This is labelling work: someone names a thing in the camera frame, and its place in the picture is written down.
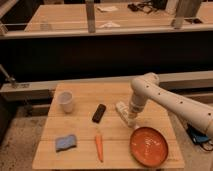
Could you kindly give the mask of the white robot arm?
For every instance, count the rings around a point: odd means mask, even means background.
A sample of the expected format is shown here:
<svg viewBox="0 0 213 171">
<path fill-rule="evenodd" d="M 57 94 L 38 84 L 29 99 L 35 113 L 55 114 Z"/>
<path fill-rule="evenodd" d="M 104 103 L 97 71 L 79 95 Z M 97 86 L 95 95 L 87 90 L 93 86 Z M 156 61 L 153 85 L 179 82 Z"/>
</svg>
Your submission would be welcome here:
<svg viewBox="0 0 213 171">
<path fill-rule="evenodd" d="M 195 129 L 213 139 L 213 107 L 167 91 L 159 86 L 159 77 L 147 73 L 131 81 L 130 113 L 137 116 L 148 99 L 185 119 Z"/>
</svg>

